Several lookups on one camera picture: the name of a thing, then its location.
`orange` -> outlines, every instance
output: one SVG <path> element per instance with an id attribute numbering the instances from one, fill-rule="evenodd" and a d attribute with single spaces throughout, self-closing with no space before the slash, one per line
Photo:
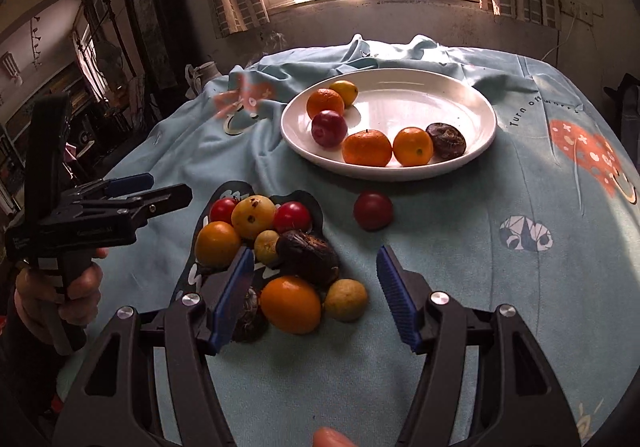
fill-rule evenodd
<path id="1" fill-rule="evenodd" d="M 212 222 L 198 233 L 194 247 L 196 260 L 204 267 L 228 267 L 240 245 L 240 236 L 231 225 Z"/>
<path id="2" fill-rule="evenodd" d="M 347 164 L 385 167 L 391 156 L 391 142 L 377 130 L 349 135 L 342 143 L 342 157 Z"/>
<path id="3" fill-rule="evenodd" d="M 325 110 L 337 112 L 338 115 L 344 113 L 344 101 L 340 97 L 340 93 L 327 88 L 320 88 L 309 95 L 306 101 L 306 112 L 311 120 L 318 113 Z"/>
<path id="4" fill-rule="evenodd" d="M 312 332 L 320 324 L 320 298 L 306 281 L 284 275 L 270 281 L 260 294 L 260 308 L 276 328 L 296 335 Z"/>
<path id="5" fill-rule="evenodd" d="M 403 166 L 426 166 L 433 156 L 433 142 L 420 128 L 405 128 L 394 138 L 394 155 Z"/>

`screw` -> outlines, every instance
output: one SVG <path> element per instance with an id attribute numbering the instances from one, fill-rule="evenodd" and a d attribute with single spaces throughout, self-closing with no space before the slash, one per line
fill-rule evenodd
<path id="1" fill-rule="evenodd" d="M 431 294 L 431 302 L 434 304 L 446 304 L 449 302 L 449 296 L 444 292 L 433 292 Z"/>
<path id="2" fill-rule="evenodd" d="M 501 304 L 499 311 L 505 317 L 513 317 L 517 313 L 516 309 L 510 304 Z"/>
<path id="3" fill-rule="evenodd" d="M 133 308 L 130 306 L 123 306 L 116 312 L 119 319 L 128 319 L 133 315 Z"/>
<path id="4" fill-rule="evenodd" d="M 182 304 L 185 306 L 196 306 L 200 302 L 200 296 L 197 293 L 188 293 L 182 296 Z"/>

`light blue tablecloth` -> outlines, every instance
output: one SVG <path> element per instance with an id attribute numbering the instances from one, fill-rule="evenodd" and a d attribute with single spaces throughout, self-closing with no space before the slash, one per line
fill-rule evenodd
<path id="1" fill-rule="evenodd" d="M 370 67 L 415 68 L 466 81 L 493 104 L 491 148 L 462 169 L 423 182 L 380 184 L 333 175 L 291 151 L 279 131 L 284 105 L 314 83 Z M 508 53 L 446 48 L 423 36 L 407 45 L 354 37 L 333 48 L 290 50 L 249 68 L 280 102 L 258 105 L 223 131 L 211 97 L 238 71 L 207 84 L 196 100 L 160 122 L 110 173 L 151 172 L 156 186 L 185 182 L 187 209 L 156 218 L 138 242 L 111 250 L 93 337 L 122 305 L 165 307 L 190 252 L 196 220 L 213 191 L 243 180 L 258 193 L 309 191 L 324 212 L 343 275 L 362 281 L 370 308 L 356 324 L 326 319 L 318 334 L 271 328 L 255 345 L 231 344 L 210 370 L 239 446 L 307 446 L 335 427 L 362 447 L 392 445 L 414 394 L 423 358 L 400 342 L 376 280 L 375 255 L 393 246 L 406 268 L 467 306 L 514 304 L 564 388 L 583 438 L 616 406 L 640 364 L 640 218 L 636 169 L 593 105 L 564 75 Z M 365 233 L 351 218 L 365 188 L 387 193 L 396 221 Z M 60 377 L 68 390 L 81 355 Z M 468 430 L 475 374 L 465 376 L 454 440 Z M 159 382 L 169 439 L 166 382 Z"/>

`lemon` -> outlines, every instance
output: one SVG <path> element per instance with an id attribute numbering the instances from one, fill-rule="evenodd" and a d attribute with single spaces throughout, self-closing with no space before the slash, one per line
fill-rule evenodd
<path id="1" fill-rule="evenodd" d="M 329 86 L 329 89 L 342 97 L 345 106 L 351 106 L 358 96 L 358 87 L 349 81 L 336 81 Z"/>

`yellow fruit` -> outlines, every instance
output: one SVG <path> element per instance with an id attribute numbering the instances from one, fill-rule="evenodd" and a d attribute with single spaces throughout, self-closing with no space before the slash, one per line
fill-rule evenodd
<path id="1" fill-rule="evenodd" d="M 231 225 L 212 222 L 198 233 L 196 260 L 204 267 L 228 267 L 236 257 L 240 245 L 240 236 Z"/>
<path id="2" fill-rule="evenodd" d="M 351 106 L 358 96 L 358 87 L 349 81 L 336 81 L 329 86 L 329 89 L 342 97 L 345 106 Z"/>
<path id="3" fill-rule="evenodd" d="M 263 265 L 275 263 L 278 260 L 278 254 L 276 253 L 278 238 L 276 231 L 262 231 L 258 234 L 254 243 L 255 259 Z"/>
<path id="4" fill-rule="evenodd" d="M 324 311 L 337 321 L 355 321 L 364 313 L 367 302 L 369 296 L 362 283 L 353 279 L 339 279 L 326 294 Z"/>
<path id="5" fill-rule="evenodd" d="M 271 229 L 276 206 L 266 196 L 254 194 L 236 205 L 231 223 L 240 236 L 255 239 L 262 231 Z"/>

